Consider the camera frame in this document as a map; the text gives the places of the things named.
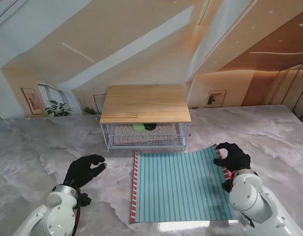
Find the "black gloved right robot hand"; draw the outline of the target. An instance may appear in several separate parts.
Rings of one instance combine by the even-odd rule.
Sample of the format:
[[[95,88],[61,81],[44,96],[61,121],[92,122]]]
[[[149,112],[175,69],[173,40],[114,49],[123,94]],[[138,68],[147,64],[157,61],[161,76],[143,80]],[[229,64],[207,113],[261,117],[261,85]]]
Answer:
[[[235,143],[220,143],[216,146],[218,150],[227,150],[227,157],[224,159],[215,158],[213,163],[220,167],[225,167],[228,171],[238,171],[240,169],[251,169],[251,157],[245,154]]]

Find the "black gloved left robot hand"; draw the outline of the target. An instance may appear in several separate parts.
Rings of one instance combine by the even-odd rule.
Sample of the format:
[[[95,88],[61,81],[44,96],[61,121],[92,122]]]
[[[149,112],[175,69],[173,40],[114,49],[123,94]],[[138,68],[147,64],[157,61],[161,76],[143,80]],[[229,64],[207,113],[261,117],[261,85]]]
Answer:
[[[105,158],[92,154],[73,161],[66,173],[63,185],[80,189],[106,169]]]

